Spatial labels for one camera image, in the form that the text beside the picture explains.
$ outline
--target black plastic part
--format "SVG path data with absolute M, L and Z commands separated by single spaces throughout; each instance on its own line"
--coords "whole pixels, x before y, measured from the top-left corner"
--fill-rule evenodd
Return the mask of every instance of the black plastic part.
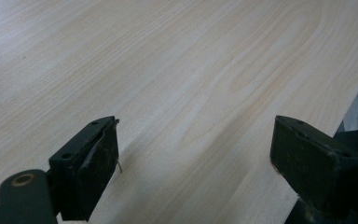
M 115 117 L 94 120 L 49 159 L 63 220 L 89 220 L 117 166 L 117 124 Z
M 270 158 L 310 209 L 347 216 L 357 190 L 357 152 L 301 120 L 277 116 Z
M 1 184 L 0 224 L 8 223 L 57 223 L 45 172 L 23 171 Z

